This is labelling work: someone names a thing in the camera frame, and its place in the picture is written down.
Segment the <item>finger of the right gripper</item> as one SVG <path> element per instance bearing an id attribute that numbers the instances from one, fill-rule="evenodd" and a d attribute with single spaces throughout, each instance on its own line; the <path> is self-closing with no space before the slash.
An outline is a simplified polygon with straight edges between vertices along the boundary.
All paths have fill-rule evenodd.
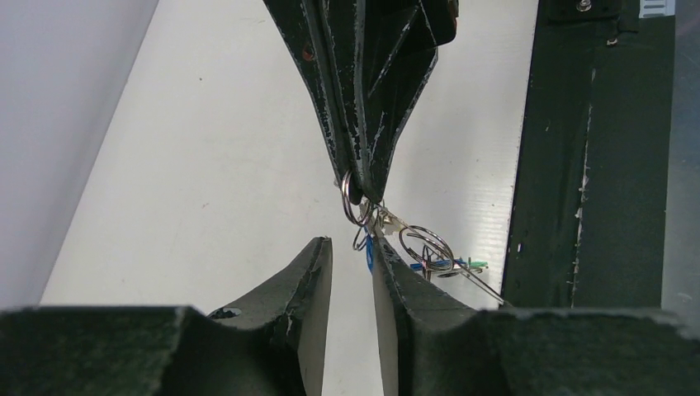
<path id="1" fill-rule="evenodd" d="M 340 118 L 336 161 L 349 199 L 382 200 L 398 139 L 457 33 L 457 1 L 324 1 L 333 99 Z"/>
<path id="2" fill-rule="evenodd" d="M 341 183 L 353 174 L 352 155 L 321 2 L 265 0 L 264 4 L 310 94 L 336 181 Z"/>

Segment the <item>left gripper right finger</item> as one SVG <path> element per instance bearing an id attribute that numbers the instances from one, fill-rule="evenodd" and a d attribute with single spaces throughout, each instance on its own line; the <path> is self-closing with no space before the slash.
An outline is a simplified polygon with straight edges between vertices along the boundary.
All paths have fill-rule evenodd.
<path id="1" fill-rule="evenodd" d="M 658 309 L 476 310 L 373 238 L 387 395 L 696 395 L 699 339 Z"/>

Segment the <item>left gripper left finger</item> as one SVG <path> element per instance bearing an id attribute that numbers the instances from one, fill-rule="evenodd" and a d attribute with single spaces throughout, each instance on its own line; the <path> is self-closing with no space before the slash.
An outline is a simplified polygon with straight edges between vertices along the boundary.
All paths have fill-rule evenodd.
<path id="1" fill-rule="evenodd" d="M 333 245 L 204 314 L 189 306 L 42 306 L 1 314 L 4 395 L 318 395 Z"/>

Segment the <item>blue tag key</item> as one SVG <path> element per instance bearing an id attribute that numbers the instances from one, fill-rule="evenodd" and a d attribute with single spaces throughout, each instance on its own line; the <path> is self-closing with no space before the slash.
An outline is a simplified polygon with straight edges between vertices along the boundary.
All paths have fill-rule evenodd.
<path id="1" fill-rule="evenodd" d="M 468 266 L 468 263 L 461 259 L 455 260 L 454 262 L 451 260 L 438 260 L 427 263 L 427 269 L 430 271 L 453 271 L 461 266 Z M 413 271 L 421 271 L 424 265 L 421 262 L 415 262 L 409 264 L 409 267 Z"/>
<path id="2" fill-rule="evenodd" d="M 366 254 L 366 260 L 367 260 L 367 268 L 369 272 L 373 271 L 374 268 L 374 243 L 373 243 L 373 237 L 371 235 L 371 232 L 369 231 L 368 228 L 364 228 L 365 231 L 365 247 L 364 251 Z"/>

